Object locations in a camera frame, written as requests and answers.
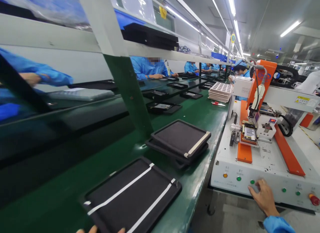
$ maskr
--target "orange machine frame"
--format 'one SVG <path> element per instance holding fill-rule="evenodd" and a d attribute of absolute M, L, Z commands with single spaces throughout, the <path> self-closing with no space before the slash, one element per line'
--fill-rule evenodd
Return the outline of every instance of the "orange machine frame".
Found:
<path fill-rule="evenodd" d="M 277 68 L 277 63 L 274 63 L 274 62 L 270 62 L 270 61 L 266 61 L 266 60 L 258 60 L 257 61 L 257 65 L 263 65 L 266 70 L 267 70 L 267 78 L 264 82 L 264 87 L 265 87 L 265 93 L 268 91 L 268 88 L 269 88 L 269 85 L 271 83 L 271 80 L 273 78 L 273 75 L 274 75 L 274 72 Z M 262 82 L 262 79 L 263 79 L 263 76 L 264 76 L 264 70 L 262 69 L 256 69 L 256 72 L 257 72 L 257 76 L 258 76 L 258 79 L 256 79 L 256 75 L 253 74 L 253 77 L 252 77 L 252 86 L 251 86 L 251 89 L 250 89 L 250 93 L 249 93 L 249 97 L 248 97 L 248 100 L 247 100 L 247 107 L 246 109 L 249 108 L 250 104 L 253 103 L 254 101 L 254 94 L 256 92 L 256 89 L 257 89 L 257 83 L 256 83 L 256 80 L 258 80 L 258 85 L 261 84 Z M 266 94 L 264 94 L 264 96 L 262 97 L 262 99 L 260 100 L 260 103 L 259 103 L 259 106 L 258 108 L 261 107 L 262 105 L 262 102 L 264 100 L 264 97 L 265 97 Z"/>

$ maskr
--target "cable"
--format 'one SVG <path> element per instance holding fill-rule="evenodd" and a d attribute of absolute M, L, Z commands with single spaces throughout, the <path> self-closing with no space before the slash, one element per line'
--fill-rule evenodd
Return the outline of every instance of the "cable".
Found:
<path fill-rule="evenodd" d="M 288 118 L 286 118 L 286 116 L 280 115 L 279 117 L 282 117 L 282 118 L 288 123 L 289 128 L 290 128 L 290 129 L 289 129 L 289 133 L 286 134 L 286 133 L 284 132 L 284 129 L 283 129 L 282 125 L 279 124 L 279 128 L 280 128 L 282 134 L 283 134 L 285 137 L 290 137 L 290 136 L 293 134 L 293 125 L 292 125 L 291 122 L 288 120 Z"/>

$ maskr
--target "control panel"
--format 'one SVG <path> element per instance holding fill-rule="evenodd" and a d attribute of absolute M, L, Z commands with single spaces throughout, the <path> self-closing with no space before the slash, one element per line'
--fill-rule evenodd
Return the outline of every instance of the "control panel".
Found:
<path fill-rule="evenodd" d="M 273 191 L 277 203 L 285 203 L 320 212 L 320 185 L 311 183 L 303 177 L 295 179 L 282 172 L 265 168 L 264 171 L 253 169 L 251 164 L 243 162 L 225 162 L 217 157 L 214 163 L 210 185 L 224 190 L 250 196 L 248 185 L 258 192 L 255 183 L 265 179 Z"/>

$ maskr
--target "red tool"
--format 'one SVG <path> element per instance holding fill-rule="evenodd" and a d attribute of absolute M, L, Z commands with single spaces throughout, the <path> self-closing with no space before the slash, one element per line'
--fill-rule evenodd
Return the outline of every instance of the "red tool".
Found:
<path fill-rule="evenodd" d="M 218 101 L 215 101 L 215 102 L 211 102 L 213 105 L 220 105 L 220 106 L 225 106 L 224 104 L 220 104 Z"/>

